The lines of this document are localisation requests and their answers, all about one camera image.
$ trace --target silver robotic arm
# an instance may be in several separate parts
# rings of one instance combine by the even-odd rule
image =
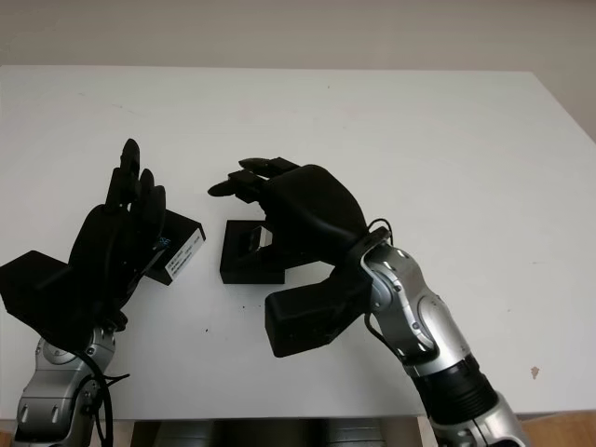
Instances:
[[[93,332],[87,362],[41,339],[35,373],[20,398],[12,447],[89,446],[102,387],[88,362],[103,373],[114,352],[114,334],[103,329]]]
[[[412,378],[439,446],[529,446],[414,258],[383,242],[360,264],[372,278],[371,307],[381,338]]]

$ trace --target white tabletop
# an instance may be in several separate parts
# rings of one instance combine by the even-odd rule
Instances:
[[[222,284],[225,221],[263,214],[206,191],[249,156],[320,164],[368,220],[387,217],[516,412],[596,408],[596,148],[531,74],[2,67],[0,89],[0,264],[67,260],[128,137],[168,208],[204,224],[177,280],[145,279],[124,309],[116,418],[423,411],[361,319],[276,359],[263,304],[281,288]],[[328,273],[297,268],[285,287]],[[37,338],[2,309],[0,418]]]

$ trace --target white label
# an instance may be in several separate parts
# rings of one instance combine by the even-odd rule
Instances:
[[[166,265],[166,271],[172,280],[178,276],[190,258],[192,258],[198,249],[200,249],[201,245],[203,245],[204,241],[205,239],[203,239],[203,236],[201,235],[201,230],[197,228],[195,233],[188,238],[174,257],[169,260]]]

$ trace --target wire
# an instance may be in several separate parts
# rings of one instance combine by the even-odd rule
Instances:
[[[385,337],[383,335],[381,335],[381,333],[373,327],[373,324],[371,323],[371,313],[364,314],[364,325],[366,326],[366,329],[368,329],[369,332],[372,335],[374,335],[374,338],[376,338],[383,345],[385,345],[387,347],[387,349],[389,349],[394,356],[397,356],[396,352],[393,350],[391,345],[387,342]]]
[[[117,377],[110,377],[109,375],[104,376],[104,378],[110,380],[110,382],[108,382],[108,387],[112,386],[113,384],[117,384],[121,380],[128,379],[129,377],[130,374],[118,375]]]
[[[383,224],[385,224],[385,226],[387,227],[387,230],[389,230],[389,242],[391,242],[391,245],[393,245],[393,229],[391,228],[391,223],[389,223],[389,221],[387,219],[385,219],[384,217],[379,217],[378,219],[374,219],[371,223],[369,223],[368,229],[371,230],[373,225],[378,224],[379,222],[382,222]]]
[[[95,424],[97,427],[98,436],[102,442],[102,447],[113,447],[114,446],[114,415],[112,413],[112,397],[110,396],[110,390],[108,384],[105,381],[100,367],[95,363],[90,356],[83,351],[75,352],[75,354],[87,364],[91,372],[93,373],[93,380],[100,385],[100,393],[103,401],[103,407],[105,410],[105,438],[103,437],[102,427],[100,424],[100,408],[98,407],[95,411]]]
[[[78,387],[74,391],[75,393],[73,394],[73,398],[71,399],[72,408],[74,408],[74,406],[76,405],[76,398],[83,390],[83,387],[87,384],[87,382],[90,382],[91,380],[93,380],[93,376],[91,374],[89,374],[89,375],[86,375],[85,377],[83,377],[83,380],[81,380],[81,382],[78,384]]]

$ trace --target black box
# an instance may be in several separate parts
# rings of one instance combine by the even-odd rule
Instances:
[[[283,267],[242,263],[250,253],[246,238],[263,221],[227,221],[223,238],[220,275],[223,284],[283,284],[286,270]]]
[[[199,222],[166,210],[161,239],[168,247],[145,275],[168,286],[203,245],[205,232]]]

